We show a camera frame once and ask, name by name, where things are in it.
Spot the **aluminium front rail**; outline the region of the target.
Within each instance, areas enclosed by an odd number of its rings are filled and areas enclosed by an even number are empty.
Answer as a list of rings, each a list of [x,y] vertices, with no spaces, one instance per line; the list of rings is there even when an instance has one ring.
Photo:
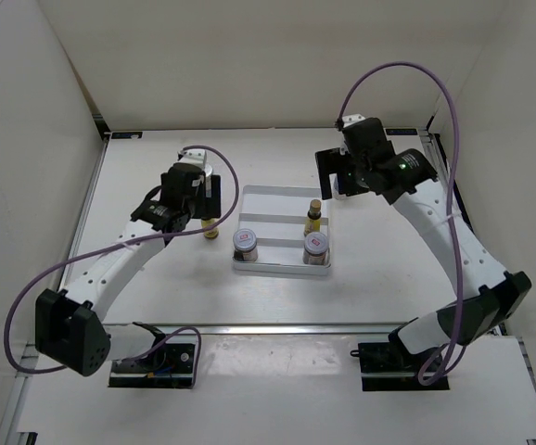
[[[202,335],[386,335],[396,329],[395,323],[362,324],[196,324]]]

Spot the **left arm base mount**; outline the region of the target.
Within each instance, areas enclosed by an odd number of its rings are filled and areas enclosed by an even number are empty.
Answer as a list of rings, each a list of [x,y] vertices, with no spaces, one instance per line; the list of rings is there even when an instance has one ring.
[[[109,388],[193,389],[198,377],[202,336],[194,326],[166,334],[151,324],[132,323],[151,337],[140,354],[111,362]]]

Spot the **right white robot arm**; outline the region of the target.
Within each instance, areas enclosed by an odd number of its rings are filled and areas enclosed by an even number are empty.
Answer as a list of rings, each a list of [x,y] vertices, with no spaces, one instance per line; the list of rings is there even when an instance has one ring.
[[[465,347],[508,319],[531,289],[483,247],[458,213],[446,210],[447,190],[423,153],[394,150],[380,119],[360,114],[337,122],[338,148],[316,153],[321,196],[383,197],[428,246],[455,292],[455,301],[396,329],[390,364],[407,371],[422,353],[455,342]]]

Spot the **white divided organizer tray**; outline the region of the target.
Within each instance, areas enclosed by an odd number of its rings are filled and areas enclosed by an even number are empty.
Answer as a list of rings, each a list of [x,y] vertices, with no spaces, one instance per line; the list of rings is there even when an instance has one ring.
[[[307,212],[311,201],[320,197],[321,191],[315,187],[244,186],[236,228],[256,235],[258,259],[234,259],[233,268],[254,275],[329,275],[332,250],[323,265],[306,264],[302,259]]]

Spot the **short spice jar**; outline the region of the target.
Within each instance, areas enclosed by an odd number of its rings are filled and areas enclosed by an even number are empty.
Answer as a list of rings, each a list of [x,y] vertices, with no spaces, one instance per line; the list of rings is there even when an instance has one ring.
[[[258,259],[257,236],[248,228],[238,229],[233,236],[234,260],[255,262]]]
[[[321,232],[310,232],[304,238],[303,262],[308,265],[326,265],[329,239]]]

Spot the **yellow label bottle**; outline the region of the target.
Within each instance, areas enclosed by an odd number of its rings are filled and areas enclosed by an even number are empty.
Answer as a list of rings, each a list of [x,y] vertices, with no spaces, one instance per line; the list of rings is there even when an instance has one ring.
[[[217,219],[203,219],[201,221],[201,228],[203,229],[203,236],[206,239],[214,240],[219,236],[219,229],[215,226],[218,222]]]
[[[319,232],[321,229],[321,218],[322,201],[320,199],[312,199],[307,211],[303,235],[307,236],[310,233]]]

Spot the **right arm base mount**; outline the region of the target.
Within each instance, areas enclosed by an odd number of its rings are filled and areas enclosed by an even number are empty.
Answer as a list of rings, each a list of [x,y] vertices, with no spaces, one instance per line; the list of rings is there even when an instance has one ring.
[[[359,361],[363,392],[410,392],[449,390],[446,376],[430,386],[418,382],[417,374],[432,350],[411,359],[403,357],[389,342],[364,342],[351,350]]]

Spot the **tall white shaker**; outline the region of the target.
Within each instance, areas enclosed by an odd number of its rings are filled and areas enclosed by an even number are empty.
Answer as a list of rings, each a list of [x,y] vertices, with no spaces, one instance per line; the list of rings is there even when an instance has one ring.
[[[336,174],[333,175],[332,179],[332,195],[335,200],[342,201],[347,199],[347,196],[339,190],[338,176]]]
[[[213,175],[213,168],[210,164],[207,164],[204,168],[205,177],[209,178]]]

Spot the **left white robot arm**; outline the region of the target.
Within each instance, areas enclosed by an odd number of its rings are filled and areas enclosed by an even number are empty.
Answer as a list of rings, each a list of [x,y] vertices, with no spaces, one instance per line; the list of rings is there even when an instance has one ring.
[[[146,371],[159,369],[166,358],[159,330],[141,322],[103,322],[130,281],[166,248],[165,235],[183,232],[192,220],[220,215],[220,176],[189,161],[174,163],[132,212],[114,251],[100,255],[62,290],[47,289],[37,298],[36,349],[83,376],[122,359],[134,359]]]

